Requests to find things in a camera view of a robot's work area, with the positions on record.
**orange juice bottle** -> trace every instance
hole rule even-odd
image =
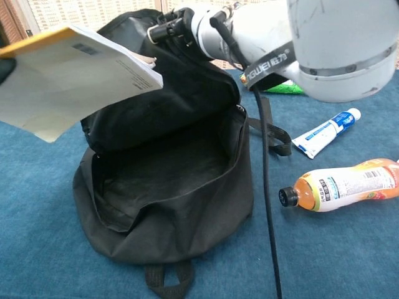
[[[382,158],[352,167],[313,170],[301,176],[294,187],[281,189],[279,199],[284,207],[328,212],[366,199],[397,197],[398,162]]]

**blue carpet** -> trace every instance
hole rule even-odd
[[[238,72],[232,72],[238,81]],[[328,104],[270,95],[274,123],[292,137],[355,107],[362,119],[314,160],[293,149],[270,157],[270,186],[284,298],[396,298],[399,199],[360,202],[317,214],[281,207],[277,192],[306,171],[399,159],[399,72],[380,93]],[[251,116],[257,108],[241,89]],[[156,298],[143,269],[96,253],[82,232],[72,177],[86,148],[75,125],[56,143],[0,123],[0,297]],[[262,148],[251,137],[254,214],[231,238],[195,260],[188,298],[275,298],[262,193]]]

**book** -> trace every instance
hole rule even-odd
[[[156,57],[78,26],[0,48],[2,59],[16,59],[17,66],[0,85],[0,121],[49,143],[103,107],[163,88]]]

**backpack handle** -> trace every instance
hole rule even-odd
[[[194,279],[194,268],[191,260],[184,260],[174,264],[179,284],[166,287],[164,284],[165,266],[147,265],[145,267],[145,283],[162,299],[184,299]]]

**black cable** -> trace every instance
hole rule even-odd
[[[259,110],[259,116],[261,119],[261,132],[262,132],[262,145],[263,145],[263,192],[265,198],[266,205],[266,217],[267,217],[267,228],[269,230],[269,241],[270,248],[272,253],[272,262],[274,268],[274,278],[276,280],[276,291],[278,299],[282,299],[281,292],[281,280],[280,280],[280,270],[279,270],[279,261],[277,258],[277,247],[276,247],[276,238],[274,236],[274,227],[273,227],[273,219],[272,219],[272,207],[270,201],[270,192],[269,192],[269,139],[267,132],[267,122],[262,113],[264,111],[263,102],[261,100],[261,95],[259,93],[259,89],[256,84],[252,88],[255,99],[257,103],[257,107]]]
[[[234,37],[229,32],[228,28],[224,25],[225,20],[226,20],[225,13],[218,12],[217,14],[215,14],[214,17],[210,19],[210,23],[211,26],[214,27],[219,32],[220,36],[225,41],[225,43],[227,43],[230,50],[236,56],[238,62],[243,66],[243,69],[246,69],[248,67],[248,62],[243,56],[243,53],[240,51]],[[278,299],[282,299],[279,261],[277,258],[276,238],[274,237],[271,201],[269,194],[269,141],[267,138],[268,136],[267,122],[263,115],[264,107],[261,100],[261,94],[256,84],[253,86],[252,90],[255,94],[255,99],[261,120],[262,145],[263,145],[263,191],[264,191],[264,199],[266,205],[267,228],[269,230],[269,242],[271,247],[272,262],[274,268],[274,278],[276,280],[277,297]]]

